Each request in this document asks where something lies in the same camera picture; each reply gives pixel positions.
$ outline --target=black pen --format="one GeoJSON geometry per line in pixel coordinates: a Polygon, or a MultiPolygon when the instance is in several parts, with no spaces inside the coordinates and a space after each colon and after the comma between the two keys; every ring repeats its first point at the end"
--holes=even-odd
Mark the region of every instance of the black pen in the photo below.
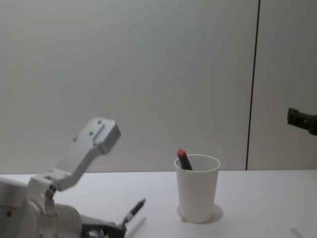
{"type": "Polygon", "coordinates": [[[124,227],[125,224],[127,224],[128,222],[130,222],[132,220],[132,218],[138,213],[138,211],[143,207],[144,203],[146,202],[146,199],[144,198],[143,200],[141,200],[140,202],[138,202],[137,205],[135,205],[134,208],[132,208],[132,210],[124,217],[123,222],[122,222],[122,226],[124,227]]]}
{"type": "Polygon", "coordinates": [[[182,169],[184,170],[193,170],[192,165],[190,164],[186,152],[185,150],[178,150],[177,151],[177,156],[180,162],[180,166],[182,167],[182,169]]]}

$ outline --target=red marker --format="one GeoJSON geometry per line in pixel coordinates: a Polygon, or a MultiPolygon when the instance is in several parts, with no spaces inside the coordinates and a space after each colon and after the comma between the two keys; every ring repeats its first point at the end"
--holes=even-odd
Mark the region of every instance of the red marker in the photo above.
{"type": "Polygon", "coordinates": [[[179,159],[179,162],[180,162],[180,166],[182,167],[182,169],[184,170],[193,170],[188,158],[187,158],[187,155],[186,155],[186,152],[185,150],[178,150],[177,151],[177,156],[178,156],[178,159],[179,159]]]}

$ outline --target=cup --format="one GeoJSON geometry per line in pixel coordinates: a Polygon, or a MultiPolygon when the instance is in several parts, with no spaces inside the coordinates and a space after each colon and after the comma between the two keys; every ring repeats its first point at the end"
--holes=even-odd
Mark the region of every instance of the cup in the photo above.
{"type": "Polygon", "coordinates": [[[188,155],[193,170],[181,168],[175,160],[178,215],[191,223],[205,223],[212,217],[220,161],[207,155],[188,155]]]}

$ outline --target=white table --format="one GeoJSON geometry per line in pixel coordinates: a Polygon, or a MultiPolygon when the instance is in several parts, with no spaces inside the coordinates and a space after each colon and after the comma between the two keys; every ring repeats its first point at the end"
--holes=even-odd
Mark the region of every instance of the white table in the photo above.
{"type": "MultiPolygon", "coordinates": [[[[3,177],[27,182],[30,175],[3,177]]],[[[57,203],[81,214],[119,222],[137,201],[133,222],[148,220],[135,238],[316,238],[317,171],[222,171],[215,202],[223,216],[211,224],[184,223],[175,172],[85,174],[57,203]]]]}

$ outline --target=pen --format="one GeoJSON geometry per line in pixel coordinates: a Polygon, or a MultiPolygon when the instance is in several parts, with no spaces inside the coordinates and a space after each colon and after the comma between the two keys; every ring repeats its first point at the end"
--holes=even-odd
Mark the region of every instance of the pen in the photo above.
{"type": "Polygon", "coordinates": [[[146,202],[146,199],[144,198],[140,202],[138,202],[137,205],[135,205],[134,208],[124,217],[122,226],[124,227],[125,224],[127,224],[129,221],[132,220],[132,218],[138,213],[138,211],[143,207],[144,203],[146,202]]]}
{"type": "Polygon", "coordinates": [[[184,170],[193,170],[192,165],[190,164],[186,152],[185,150],[178,150],[177,151],[177,156],[180,162],[180,166],[182,167],[182,169],[184,170]]]}

